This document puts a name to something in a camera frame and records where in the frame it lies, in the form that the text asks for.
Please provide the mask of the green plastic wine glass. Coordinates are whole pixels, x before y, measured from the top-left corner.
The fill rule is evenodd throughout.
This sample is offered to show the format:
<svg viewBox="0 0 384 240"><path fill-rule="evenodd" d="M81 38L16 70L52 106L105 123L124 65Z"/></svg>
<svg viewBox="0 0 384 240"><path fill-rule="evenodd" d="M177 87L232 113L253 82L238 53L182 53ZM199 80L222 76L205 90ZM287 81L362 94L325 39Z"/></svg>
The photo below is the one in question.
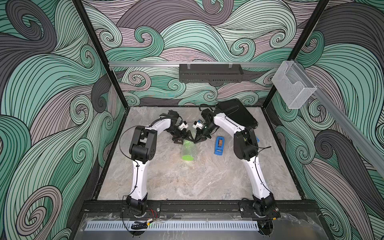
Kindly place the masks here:
<svg viewBox="0 0 384 240"><path fill-rule="evenodd" d="M195 144L190 141L185 141L182 148L182 160L193 161L195 159Z"/></svg>

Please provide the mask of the blue tape dispenser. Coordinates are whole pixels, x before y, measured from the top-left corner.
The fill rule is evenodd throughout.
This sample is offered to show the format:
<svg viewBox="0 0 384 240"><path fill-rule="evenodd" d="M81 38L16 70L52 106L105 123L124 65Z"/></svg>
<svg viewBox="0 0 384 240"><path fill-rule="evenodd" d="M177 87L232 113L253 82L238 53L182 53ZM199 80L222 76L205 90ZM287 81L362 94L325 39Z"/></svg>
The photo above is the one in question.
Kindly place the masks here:
<svg viewBox="0 0 384 240"><path fill-rule="evenodd" d="M222 136L218 136L215 141L214 154L217 156L222 156L224 153L224 146L225 146L225 138Z"/></svg>

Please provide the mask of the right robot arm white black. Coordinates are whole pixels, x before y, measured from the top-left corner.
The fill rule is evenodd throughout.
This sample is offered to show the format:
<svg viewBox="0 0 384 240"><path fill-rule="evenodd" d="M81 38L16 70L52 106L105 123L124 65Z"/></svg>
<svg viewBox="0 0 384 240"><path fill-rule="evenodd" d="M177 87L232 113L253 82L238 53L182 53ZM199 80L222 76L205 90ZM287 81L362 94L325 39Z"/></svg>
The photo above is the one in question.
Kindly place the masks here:
<svg viewBox="0 0 384 240"><path fill-rule="evenodd" d="M251 181L254 209L258 216L271 215L276 202L272 191L264 179L259 154L264 148L258 145L254 129L258 122L238 100L219 103L213 109L202 104L199 108L203 122L195 122L196 136L194 143L204 142L211 138L215 129L223 129L233 137L233 150L236 157L244 163Z"/></svg>

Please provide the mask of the clear bubble wrap sheet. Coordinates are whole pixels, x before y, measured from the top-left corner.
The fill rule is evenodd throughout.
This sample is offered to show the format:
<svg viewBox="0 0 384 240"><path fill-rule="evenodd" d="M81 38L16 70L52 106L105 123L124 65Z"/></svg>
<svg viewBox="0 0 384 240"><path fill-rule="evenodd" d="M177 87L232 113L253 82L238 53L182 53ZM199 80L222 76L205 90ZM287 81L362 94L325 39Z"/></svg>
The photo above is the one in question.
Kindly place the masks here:
<svg viewBox="0 0 384 240"><path fill-rule="evenodd" d="M199 154L198 145L194 143L197 131L196 129L191 128L187 130L187 133L187 138L183 140L181 158L184 161L194 161Z"/></svg>

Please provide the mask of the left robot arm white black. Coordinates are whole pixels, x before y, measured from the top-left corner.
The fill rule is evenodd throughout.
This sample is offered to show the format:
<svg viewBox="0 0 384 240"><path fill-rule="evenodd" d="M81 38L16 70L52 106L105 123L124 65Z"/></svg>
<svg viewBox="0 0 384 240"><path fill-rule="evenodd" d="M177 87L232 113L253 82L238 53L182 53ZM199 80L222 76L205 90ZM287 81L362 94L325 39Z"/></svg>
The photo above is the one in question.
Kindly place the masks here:
<svg viewBox="0 0 384 240"><path fill-rule="evenodd" d="M147 208L147 179L150 161L157 149L157 138L162 132L172 135L175 144L194 142L188 124L178 112L169 110L148 126L134 126L133 137L129 147L128 159L133 161L134 175L131 192L126 198L127 205L136 215L144 215Z"/></svg>

